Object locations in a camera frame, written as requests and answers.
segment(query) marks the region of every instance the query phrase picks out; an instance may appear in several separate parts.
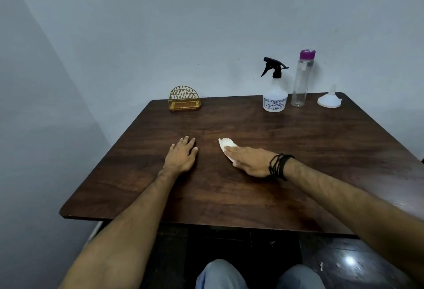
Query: black cord bracelet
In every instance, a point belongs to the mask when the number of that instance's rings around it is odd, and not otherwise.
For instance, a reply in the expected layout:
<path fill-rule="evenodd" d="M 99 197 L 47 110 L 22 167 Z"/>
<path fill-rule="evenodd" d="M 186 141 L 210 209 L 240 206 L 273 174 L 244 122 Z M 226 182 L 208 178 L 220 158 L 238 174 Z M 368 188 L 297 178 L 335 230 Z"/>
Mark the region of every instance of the black cord bracelet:
<path fill-rule="evenodd" d="M 284 173 L 284 165 L 289 158 L 294 158 L 294 156 L 284 155 L 284 154 L 275 155 L 269 162 L 269 167 L 268 167 L 269 173 L 271 174 L 271 176 L 278 177 L 283 179 L 284 181 L 287 181 L 283 173 Z"/>

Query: dark brown tabletop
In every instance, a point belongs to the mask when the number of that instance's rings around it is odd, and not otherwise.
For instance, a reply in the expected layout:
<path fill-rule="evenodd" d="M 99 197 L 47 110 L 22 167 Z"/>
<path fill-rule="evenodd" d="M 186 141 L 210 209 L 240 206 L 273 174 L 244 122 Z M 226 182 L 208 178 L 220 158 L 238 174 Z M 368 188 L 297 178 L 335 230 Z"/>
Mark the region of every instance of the dark brown tabletop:
<path fill-rule="evenodd" d="M 218 144 L 224 137 L 292 154 L 423 219 L 424 165 L 345 94 L 337 93 L 343 101 L 336 109 L 317 104 L 323 94 L 308 94 L 300 108 L 288 102 L 278 113 L 262 108 L 262 96 L 203 98 L 191 112 L 170 112 L 167 100 L 153 100 L 60 214 L 113 219 L 156 177 L 169 146 L 189 135 L 199 147 L 197 161 L 172 189 L 164 222 L 351 233 L 289 182 L 234 168 Z"/>

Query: spray bottle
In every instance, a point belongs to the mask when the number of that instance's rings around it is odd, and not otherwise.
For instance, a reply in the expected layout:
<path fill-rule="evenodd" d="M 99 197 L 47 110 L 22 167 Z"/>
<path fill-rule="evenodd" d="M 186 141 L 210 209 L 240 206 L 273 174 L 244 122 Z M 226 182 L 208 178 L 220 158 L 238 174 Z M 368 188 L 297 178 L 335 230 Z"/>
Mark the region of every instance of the spray bottle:
<path fill-rule="evenodd" d="M 280 112 L 286 107 L 286 101 L 288 93 L 280 86 L 281 70 L 288 69 L 278 60 L 271 58 L 264 58 L 266 62 L 265 70 L 261 77 L 270 69 L 274 69 L 272 75 L 272 88 L 262 95 L 262 105 L 266 111 L 269 112 Z"/>

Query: purple bottle cap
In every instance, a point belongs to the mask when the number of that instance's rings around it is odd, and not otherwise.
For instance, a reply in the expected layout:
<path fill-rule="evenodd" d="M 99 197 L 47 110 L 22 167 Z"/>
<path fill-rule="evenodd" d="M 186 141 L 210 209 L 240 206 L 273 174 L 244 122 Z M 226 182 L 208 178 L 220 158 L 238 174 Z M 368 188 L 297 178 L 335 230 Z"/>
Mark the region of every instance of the purple bottle cap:
<path fill-rule="evenodd" d="M 314 60 L 315 59 L 315 50 L 302 50 L 300 51 L 300 58 L 305 60 Z"/>

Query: forearm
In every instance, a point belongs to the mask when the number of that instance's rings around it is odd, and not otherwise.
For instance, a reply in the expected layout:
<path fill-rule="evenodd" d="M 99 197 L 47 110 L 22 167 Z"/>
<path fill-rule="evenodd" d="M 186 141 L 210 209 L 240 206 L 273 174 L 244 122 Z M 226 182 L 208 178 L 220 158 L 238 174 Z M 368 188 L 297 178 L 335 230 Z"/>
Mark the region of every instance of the forearm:
<path fill-rule="evenodd" d="M 147 189 L 89 243 L 61 289 L 138 289 L 177 175 L 161 171 Z"/>
<path fill-rule="evenodd" d="M 416 277 L 417 269 L 423 273 L 424 222 L 294 159 L 284 176 L 386 259 Z"/>

